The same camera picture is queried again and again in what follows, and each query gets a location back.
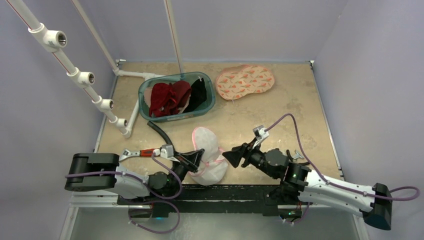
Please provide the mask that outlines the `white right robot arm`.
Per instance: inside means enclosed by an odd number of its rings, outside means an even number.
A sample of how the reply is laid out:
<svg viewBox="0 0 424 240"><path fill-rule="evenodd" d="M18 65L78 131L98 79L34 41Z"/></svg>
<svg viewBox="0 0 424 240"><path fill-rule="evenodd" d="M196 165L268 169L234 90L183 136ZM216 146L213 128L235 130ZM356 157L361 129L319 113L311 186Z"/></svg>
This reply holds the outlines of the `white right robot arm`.
<svg viewBox="0 0 424 240"><path fill-rule="evenodd" d="M252 148L244 143L222 155L234 168L252 165L270 178L279 180L279 186L268 193L270 198L288 204L325 205L362 217L371 227L386 231L392 228L393 202L388 187L382 183L369 186L321 177L316 170L290 161L278 148L262 152L258 146Z"/></svg>

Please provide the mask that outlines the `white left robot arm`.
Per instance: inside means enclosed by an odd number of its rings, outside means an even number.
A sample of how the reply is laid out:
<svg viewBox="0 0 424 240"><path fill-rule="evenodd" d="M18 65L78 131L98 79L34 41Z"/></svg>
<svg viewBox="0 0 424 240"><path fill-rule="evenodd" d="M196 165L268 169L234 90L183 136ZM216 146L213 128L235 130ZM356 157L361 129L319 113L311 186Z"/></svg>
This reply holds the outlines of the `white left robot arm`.
<svg viewBox="0 0 424 240"><path fill-rule="evenodd" d="M177 152L171 144L141 150L139 156L150 157L166 170L148 175L123 167L115 153L76 153L65 176L64 188L70 192L104 190L138 205L146 203L149 197L172 200L182 193L187 173L199 170L204 153L203 148Z"/></svg>

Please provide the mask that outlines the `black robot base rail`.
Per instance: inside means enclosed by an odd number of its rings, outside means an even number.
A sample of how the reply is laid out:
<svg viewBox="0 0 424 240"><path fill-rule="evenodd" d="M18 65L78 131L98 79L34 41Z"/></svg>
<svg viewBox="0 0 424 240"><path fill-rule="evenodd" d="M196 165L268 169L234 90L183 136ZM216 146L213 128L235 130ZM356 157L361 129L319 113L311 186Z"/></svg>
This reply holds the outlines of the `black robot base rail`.
<svg viewBox="0 0 424 240"><path fill-rule="evenodd" d="M260 214L283 219L299 218L307 203L284 196L277 184L215 184L202 186L185 184L180 196L170 200L154 196L125 199L118 197L118 205L128 206L130 216L139 218L138 210L146 210L153 218L167 218L170 214Z"/></svg>

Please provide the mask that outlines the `round pink white laundry bag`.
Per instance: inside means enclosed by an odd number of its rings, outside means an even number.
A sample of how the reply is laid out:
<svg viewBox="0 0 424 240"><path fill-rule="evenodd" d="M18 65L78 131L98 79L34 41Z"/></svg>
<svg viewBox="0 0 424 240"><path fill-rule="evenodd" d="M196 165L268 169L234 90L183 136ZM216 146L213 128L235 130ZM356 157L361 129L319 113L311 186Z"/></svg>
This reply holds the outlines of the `round pink white laundry bag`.
<svg viewBox="0 0 424 240"><path fill-rule="evenodd" d="M222 155L217 136L206 127L197 127L192 132L192 143L195 150L204 150L196 173L190 177L199 185L210 186L219 183L228 169L228 162Z"/></svg>

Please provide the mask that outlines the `black bra in basin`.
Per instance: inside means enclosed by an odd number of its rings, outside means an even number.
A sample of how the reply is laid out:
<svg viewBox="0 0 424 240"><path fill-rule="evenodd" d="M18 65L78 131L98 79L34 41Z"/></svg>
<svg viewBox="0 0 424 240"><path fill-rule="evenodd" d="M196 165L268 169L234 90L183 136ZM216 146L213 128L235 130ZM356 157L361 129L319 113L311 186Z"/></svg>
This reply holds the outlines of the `black bra in basin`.
<svg viewBox="0 0 424 240"><path fill-rule="evenodd" d="M191 85L191 94L187 107L183 113L195 111L202 103L207 100L207 90L204 78L197 79Z"/></svg>

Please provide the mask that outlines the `teal plastic basin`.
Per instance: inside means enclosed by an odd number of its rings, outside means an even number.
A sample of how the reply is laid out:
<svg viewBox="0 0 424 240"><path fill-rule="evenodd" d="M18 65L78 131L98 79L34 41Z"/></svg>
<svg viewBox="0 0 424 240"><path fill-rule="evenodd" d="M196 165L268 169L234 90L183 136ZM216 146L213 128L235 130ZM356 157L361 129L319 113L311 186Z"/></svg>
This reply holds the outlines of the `teal plastic basin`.
<svg viewBox="0 0 424 240"><path fill-rule="evenodd" d="M196 110L191 112L186 112L186 113L183 113L182 111L179 114L166 115L166 116L160 116L160 117L149 116L149 108L151 105L151 94L152 94L153 86L155 84L158 84L158 83L173 84L177 81L186 81L190 85L192 85L196 80L201 78L204 78L204 81L205 81L207 99ZM205 73L199 72L199 71L154 77L142 83L138 90L139 113L144 119L151 122L161 123L166 121L175 121L180 119L202 116L206 114L214 106L215 102L216 102L215 90L214 90L214 85L210 77L206 75Z"/></svg>

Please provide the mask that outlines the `dark red garment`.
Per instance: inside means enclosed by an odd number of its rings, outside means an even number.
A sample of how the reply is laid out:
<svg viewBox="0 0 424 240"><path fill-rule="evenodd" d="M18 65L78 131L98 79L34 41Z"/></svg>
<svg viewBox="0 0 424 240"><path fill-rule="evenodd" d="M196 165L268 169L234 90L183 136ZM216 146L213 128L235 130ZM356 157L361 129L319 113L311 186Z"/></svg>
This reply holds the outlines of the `dark red garment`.
<svg viewBox="0 0 424 240"><path fill-rule="evenodd" d="M171 83L157 83L153 86L150 96L150 117L164 117L178 113L177 92Z"/></svg>

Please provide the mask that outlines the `dark red bra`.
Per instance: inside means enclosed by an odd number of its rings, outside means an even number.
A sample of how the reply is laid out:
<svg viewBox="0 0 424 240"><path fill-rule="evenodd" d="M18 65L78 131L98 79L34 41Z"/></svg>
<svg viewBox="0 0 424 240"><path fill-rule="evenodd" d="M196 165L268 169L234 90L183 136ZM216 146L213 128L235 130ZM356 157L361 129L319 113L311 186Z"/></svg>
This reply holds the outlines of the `dark red bra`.
<svg viewBox="0 0 424 240"><path fill-rule="evenodd" d="M192 88L188 82L180 80L173 83L171 89L172 97L169 110L172 115L176 115L183 112L188 106Z"/></svg>

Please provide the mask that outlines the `red handled adjustable wrench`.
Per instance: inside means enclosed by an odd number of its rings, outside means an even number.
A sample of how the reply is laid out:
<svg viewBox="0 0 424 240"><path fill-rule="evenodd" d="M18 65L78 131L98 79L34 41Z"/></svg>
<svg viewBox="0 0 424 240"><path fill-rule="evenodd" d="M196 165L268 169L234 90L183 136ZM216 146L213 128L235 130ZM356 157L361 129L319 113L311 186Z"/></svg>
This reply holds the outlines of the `red handled adjustable wrench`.
<svg viewBox="0 0 424 240"><path fill-rule="evenodd" d="M151 156L160 155L160 148L149 148L142 150L129 150L125 148L122 154L119 156L119 162L126 161L129 158L150 158Z"/></svg>

